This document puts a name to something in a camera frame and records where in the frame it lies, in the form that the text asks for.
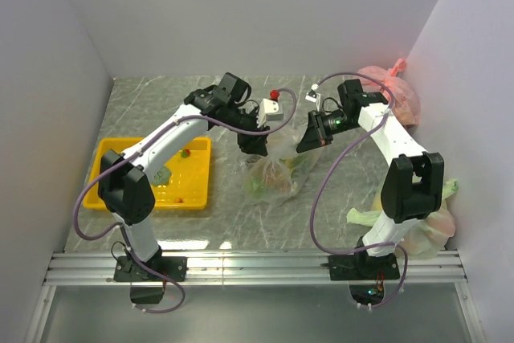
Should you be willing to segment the clear plastic bag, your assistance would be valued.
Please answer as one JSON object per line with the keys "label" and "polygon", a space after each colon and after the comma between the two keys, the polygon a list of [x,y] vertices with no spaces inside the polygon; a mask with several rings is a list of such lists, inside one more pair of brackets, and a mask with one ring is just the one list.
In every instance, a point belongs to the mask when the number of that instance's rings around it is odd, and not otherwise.
{"label": "clear plastic bag", "polygon": [[245,160],[242,188],[250,202],[277,207],[299,193],[322,154],[321,149],[296,152],[306,128],[284,127],[268,136],[266,156]]}

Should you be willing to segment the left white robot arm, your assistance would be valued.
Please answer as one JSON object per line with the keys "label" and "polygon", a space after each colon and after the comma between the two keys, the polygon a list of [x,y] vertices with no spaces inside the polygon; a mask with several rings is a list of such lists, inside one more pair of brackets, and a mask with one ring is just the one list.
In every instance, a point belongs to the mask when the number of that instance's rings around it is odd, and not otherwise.
{"label": "left white robot arm", "polygon": [[251,94],[251,86],[227,72],[219,84],[191,92],[177,111],[143,140],[120,153],[109,150],[101,158],[102,173],[115,165],[119,168],[100,179],[98,195],[122,223],[128,244],[137,255],[133,270],[143,280],[153,280],[161,273],[161,248],[149,219],[156,203],[151,181],[161,167],[194,138],[220,124],[245,132],[238,135],[244,153],[267,153],[267,137],[253,133],[269,127],[258,122],[256,109],[244,112],[246,94]]}

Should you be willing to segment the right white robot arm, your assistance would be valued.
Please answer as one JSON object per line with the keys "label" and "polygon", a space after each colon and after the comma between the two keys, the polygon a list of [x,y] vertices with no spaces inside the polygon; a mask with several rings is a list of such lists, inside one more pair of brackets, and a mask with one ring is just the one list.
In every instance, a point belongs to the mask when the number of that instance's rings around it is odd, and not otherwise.
{"label": "right white robot arm", "polygon": [[429,153],[406,131],[392,111],[392,98],[381,92],[364,92],[360,78],[337,88],[340,106],[332,112],[308,113],[306,131],[296,147],[304,153],[330,145],[334,137],[361,128],[388,165],[381,188],[381,213],[356,248],[353,267],[360,277],[381,270],[381,257],[393,253],[404,236],[443,200],[444,160]]}

